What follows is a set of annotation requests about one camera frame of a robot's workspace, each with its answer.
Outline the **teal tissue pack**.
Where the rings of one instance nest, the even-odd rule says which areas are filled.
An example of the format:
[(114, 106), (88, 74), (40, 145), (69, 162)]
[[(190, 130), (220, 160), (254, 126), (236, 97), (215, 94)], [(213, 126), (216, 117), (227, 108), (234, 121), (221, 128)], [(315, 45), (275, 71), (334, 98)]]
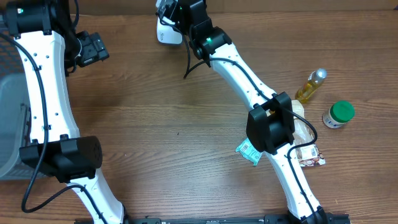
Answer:
[(262, 157), (262, 152), (256, 150), (250, 140), (246, 138), (235, 150), (239, 152), (245, 159), (251, 161), (253, 166), (257, 166)]

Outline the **yellow oil bottle silver cap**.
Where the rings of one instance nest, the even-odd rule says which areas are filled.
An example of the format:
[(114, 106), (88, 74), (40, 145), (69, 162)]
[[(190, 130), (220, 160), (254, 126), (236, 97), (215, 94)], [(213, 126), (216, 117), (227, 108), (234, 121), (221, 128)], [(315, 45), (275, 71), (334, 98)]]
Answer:
[(322, 86), (327, 75), (328, 73), (324, 68), (313, 71), (305, 84), (297, 90), (295, 99), (301, 103), (306, 103), (316, 90)]

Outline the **white black barcode scanner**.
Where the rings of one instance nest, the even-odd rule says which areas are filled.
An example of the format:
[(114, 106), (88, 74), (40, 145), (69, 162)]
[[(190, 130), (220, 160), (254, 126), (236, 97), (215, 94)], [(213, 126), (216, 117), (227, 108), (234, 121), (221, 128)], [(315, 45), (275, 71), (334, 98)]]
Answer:
[(183, 41), (182, 34), (177, 29), (171, 28), (157, 32), (157, 38), (160, 43), (169, 45), (180, 45)]

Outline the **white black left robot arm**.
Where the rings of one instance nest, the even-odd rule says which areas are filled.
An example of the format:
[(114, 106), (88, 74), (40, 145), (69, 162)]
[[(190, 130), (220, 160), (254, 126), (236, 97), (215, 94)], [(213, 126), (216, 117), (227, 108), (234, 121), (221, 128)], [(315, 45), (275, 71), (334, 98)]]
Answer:
[(9, 1), (2, 19), (3, 39), (19, 52), (30, 100), (30, 144), (19, 149), (22, 162), (74, 191), (93, 223), (128, 223), (101, 170), (100, 141), (81, 136), (68, 96), (70, 73), (109, 57), (100, 35), (76, 31), (78, 17), (70, 15), (68, 1)]

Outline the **green lid jar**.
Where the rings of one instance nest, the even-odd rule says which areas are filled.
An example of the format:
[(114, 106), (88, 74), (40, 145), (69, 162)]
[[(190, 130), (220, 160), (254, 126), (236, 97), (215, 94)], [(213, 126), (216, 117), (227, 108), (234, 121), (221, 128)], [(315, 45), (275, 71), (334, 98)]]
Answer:
[(350, 122), (355, 116), (354, 106), (349, 101), (337, 101), (322, 116), (323, 123), (337, 129)]

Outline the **grey plastic shopping basket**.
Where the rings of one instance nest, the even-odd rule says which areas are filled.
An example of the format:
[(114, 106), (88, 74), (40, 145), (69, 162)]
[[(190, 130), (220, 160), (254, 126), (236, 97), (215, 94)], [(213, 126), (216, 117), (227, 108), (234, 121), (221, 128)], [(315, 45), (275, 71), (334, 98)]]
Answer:
[(18, 49), (1, 39), (1, 180), (29, 180), (19, 148), (30, 143), (30, 101)]

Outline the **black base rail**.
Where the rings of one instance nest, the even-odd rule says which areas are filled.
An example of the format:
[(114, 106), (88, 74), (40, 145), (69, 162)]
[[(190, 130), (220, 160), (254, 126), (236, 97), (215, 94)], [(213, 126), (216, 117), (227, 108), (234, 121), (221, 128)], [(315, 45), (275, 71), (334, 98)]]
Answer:
[[(93, 221), (75, 220), (74, 224), (93, 224)], [(265, 215), (264, 217), (239, 217), (239, 218), (208, 218), (208, 219), (173, 219), (161, 220), (159, 218), (130, 219), (125, 223), (134, 224), (288, 224), (291, 223), (288, 215)], [(350, 224), (349, 215), (326, 214), (326, 223)]]

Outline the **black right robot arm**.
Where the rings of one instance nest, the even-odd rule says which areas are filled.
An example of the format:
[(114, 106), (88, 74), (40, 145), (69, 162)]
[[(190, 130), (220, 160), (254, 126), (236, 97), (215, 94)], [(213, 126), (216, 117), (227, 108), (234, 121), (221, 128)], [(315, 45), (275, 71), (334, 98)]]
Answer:
[(248, 110), (246, 135), (272, 164), (285, 193), (289, 223), (328, 223), (296, 159), (294, 120), (309, 122), (293, 111), (285, 92), (276, 93), (244, 62), (229, 35), (214, 26), (202, 0), (161, 0), (156, 4), (159, 42), (184, 43), (189, 56), (220, 74)]

